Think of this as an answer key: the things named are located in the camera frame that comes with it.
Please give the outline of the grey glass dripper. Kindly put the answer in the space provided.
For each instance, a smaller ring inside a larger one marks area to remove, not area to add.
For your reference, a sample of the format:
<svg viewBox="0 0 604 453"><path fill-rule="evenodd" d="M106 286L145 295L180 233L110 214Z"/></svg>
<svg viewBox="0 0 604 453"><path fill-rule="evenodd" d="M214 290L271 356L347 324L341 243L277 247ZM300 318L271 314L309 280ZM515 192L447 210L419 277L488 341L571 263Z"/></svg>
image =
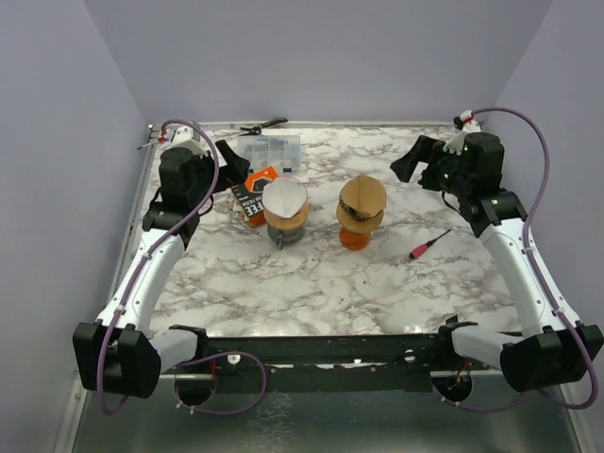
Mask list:
<svg viewBox="0 0 604 453"><path fill-rule="evenodd" d="M369 222L377 219L378 217L382 217L384 210L379 210L375 214L371 214L361 210L356 210L355 208L346 204L343 200L340 200L336 209L336 214L338 217L343 216L344 218L353 220L355 222Z"/></svg>

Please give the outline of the orange coffee filter box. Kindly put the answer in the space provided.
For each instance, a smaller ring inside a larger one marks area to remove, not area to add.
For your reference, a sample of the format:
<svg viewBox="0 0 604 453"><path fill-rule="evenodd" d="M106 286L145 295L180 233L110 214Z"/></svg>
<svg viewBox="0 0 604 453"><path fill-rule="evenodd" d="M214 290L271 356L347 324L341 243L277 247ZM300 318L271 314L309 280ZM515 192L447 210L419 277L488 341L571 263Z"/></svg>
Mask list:
<svg viewBox="0 0 604 453"><path fill-rule="evenodd" d="M261 203L264 187L278 178L273 166L266 167L250 174L243 184L231 189L232 198L229 208L238 214L249 227L258 227L265 223L263 205Z"/></svg>

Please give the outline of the brown paper coffee filter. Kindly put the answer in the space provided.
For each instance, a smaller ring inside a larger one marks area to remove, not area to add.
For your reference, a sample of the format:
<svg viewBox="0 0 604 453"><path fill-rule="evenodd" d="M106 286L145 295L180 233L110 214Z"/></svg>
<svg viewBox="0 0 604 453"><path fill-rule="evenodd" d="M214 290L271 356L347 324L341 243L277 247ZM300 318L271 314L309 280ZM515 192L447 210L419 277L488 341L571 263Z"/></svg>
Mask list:
<svg viewBox="0 0 604 453"><path fill-rule="evenodd" d="M340 200L356 210L375 214L385 209L387 194L377 179L371 176L357 176L345 183L339 194Z"/></svg>

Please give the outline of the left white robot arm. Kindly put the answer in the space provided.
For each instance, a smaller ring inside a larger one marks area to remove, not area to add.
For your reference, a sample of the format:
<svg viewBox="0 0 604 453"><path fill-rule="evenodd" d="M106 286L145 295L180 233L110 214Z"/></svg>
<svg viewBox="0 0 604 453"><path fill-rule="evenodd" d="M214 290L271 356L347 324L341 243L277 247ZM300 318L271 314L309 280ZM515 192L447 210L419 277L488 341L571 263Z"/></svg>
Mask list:
<svg viewBox="0 0 604 453"><path fill-rule="evenodd" d="M250 163L226 141L216 153L196 154L173 145L160 155L159 188L143 216L134 260L116 293L92 323L73 334L78 371L85 389L99 394L147 398L161 373L189 361L204 330L172 327L150 338L154 309L168 276L183 256L213 197L245 182Z"/></svg>

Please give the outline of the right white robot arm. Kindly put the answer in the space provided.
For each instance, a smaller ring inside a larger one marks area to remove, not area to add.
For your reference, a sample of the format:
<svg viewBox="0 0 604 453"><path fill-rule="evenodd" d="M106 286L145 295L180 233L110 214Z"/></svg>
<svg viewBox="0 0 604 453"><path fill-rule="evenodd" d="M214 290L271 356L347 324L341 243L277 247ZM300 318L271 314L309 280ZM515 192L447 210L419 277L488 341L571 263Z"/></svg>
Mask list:
<svg viewBox="0 0 604 453"><path fill-rule="evenodd" d="M391 168L402 182L424 163L425 190L454 195L461 217L490 253L518 314L521 336L472 322L449 323L439 332L458 356L500 370L517 392L576 382L593 370L603 345L596 325L584 324L557 288L529 228L519 197L501 188L504 147L490 133L474 132L461 147L420 136Z"/></svg>

